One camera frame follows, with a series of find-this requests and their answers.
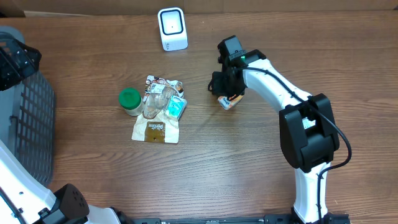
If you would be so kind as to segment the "orange tissue pack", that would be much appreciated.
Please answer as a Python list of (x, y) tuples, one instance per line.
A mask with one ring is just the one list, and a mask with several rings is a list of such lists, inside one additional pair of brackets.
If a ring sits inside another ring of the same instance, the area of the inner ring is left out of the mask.
[(236, 106), (243, 98), (244, 95), (233, 95), (231, 97), (227, 96), (219, 96), (218, 102), (222, 106), (224, 110), (230, 110), (234, 106)]

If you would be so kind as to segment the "small teal tissue pack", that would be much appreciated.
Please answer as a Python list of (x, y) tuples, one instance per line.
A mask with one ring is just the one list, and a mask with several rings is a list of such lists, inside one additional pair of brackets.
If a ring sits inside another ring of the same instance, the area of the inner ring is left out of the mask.
[(186, 105), (186, 99), (178, 96), (171, 96), (165, 114), (171, 119), (179, 120)]

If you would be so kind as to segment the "beige dried mushroom bag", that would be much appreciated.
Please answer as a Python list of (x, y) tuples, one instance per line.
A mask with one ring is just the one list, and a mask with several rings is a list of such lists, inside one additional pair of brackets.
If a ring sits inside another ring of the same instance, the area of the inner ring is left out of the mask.
[(131, 139), (144, 142), (176, 144), (179, 142), (179, 120), (165, 112), (171, 96), (185, 99), (183, 83), (149, 75), (144, 89), (144, 111), (137, 117)]

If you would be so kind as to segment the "clear jar white contents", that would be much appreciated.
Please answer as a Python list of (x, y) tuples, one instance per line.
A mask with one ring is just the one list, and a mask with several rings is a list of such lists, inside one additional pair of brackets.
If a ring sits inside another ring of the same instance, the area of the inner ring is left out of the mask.
[(120, 92), (119, 104), (131, 116), (139, 116), (144, 111), (142, 97), (134, 88), (125, 88)]

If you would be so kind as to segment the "green bottle cap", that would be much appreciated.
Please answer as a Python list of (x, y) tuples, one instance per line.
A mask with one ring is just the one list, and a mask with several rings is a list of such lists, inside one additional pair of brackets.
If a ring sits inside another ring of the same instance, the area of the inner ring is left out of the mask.
[(134, 88), (125, 88), (119, 94), (120, 105), (128, 110), (137, 108), (142, 101), (139, 92)]

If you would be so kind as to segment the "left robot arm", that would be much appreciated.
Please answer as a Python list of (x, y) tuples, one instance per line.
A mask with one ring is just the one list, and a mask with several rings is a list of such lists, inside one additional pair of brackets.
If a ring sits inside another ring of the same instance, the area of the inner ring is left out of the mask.
[(53, 192), (56, 96), (41, 53), (1, 27), (1, 223), (132, 223), (122, 211), (86, 202), (72, 184)]

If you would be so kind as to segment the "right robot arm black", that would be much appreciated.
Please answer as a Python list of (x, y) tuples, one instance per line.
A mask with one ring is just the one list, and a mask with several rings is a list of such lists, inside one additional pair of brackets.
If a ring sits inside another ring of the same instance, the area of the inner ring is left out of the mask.
[(329, 99), (297, 88), (259, 50), (244, 50), (235, 35), (217, 48), (222, 69), (213, 72), (208, 91), (225, 110), (234, 107), (247, 89), (273, 107), (279, 115), (280, 148), (295, 170), (294, 220), (327, 223), (326, 176), (340, 146)]

